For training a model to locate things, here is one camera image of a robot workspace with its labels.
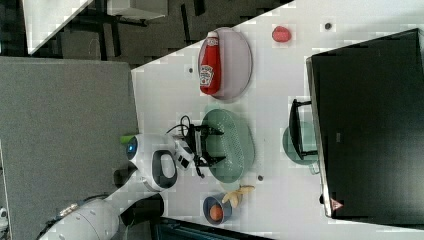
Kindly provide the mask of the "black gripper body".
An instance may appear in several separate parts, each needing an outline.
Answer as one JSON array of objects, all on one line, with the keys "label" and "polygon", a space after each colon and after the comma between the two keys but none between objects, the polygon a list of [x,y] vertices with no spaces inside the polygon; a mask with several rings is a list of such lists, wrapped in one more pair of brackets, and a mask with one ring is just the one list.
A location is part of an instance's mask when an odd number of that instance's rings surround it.
[{"label": "black gripper body", "polygon": [[201,136],[206,133],[206,126],[190,124],[185,140],[194,154],[193,160],[196,167],[206,167],[207,161],[202,157]]}]

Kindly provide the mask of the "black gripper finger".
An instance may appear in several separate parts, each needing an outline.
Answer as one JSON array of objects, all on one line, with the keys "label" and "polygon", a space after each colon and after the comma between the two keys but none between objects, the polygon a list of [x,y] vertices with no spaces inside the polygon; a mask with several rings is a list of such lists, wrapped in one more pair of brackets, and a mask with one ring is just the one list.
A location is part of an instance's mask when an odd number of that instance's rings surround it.
[{"label": "black gripper finger", "polygon": [[201,125],[200,126],[200,131],[201,131],[201,134],[204,135],[204,136],[209,136],[209,135],[223,135],[223,132],[222,131],[220,131],[220,130],[218,130],[216,128],[210,127],[208,125]]},{"label": "black gripper finger", "polygon": [[201,157],[200,159],[200,167],[211,167],[217,163],[219,163],[220,161],[224,160],[225,156],[220,156],[220,157]]}]

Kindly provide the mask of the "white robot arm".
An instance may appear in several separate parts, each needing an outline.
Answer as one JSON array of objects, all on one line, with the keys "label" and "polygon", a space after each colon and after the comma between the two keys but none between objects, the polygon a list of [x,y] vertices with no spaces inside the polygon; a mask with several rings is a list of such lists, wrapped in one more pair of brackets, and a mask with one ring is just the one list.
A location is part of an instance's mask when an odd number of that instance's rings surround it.
[{"label": "white robot arm", "polygon": [[105,198],[84,200],[63,209],[39,233],[37,240],[111,240],[118,232],[120,216],[136,202],[171,188],[178,169],[191,163],[200,169],[223,158],[212,157],[206,139],[224,132],[207,125],[181,125],[186,134],[136,134],[126,146],[133,169],[128,179]]}]

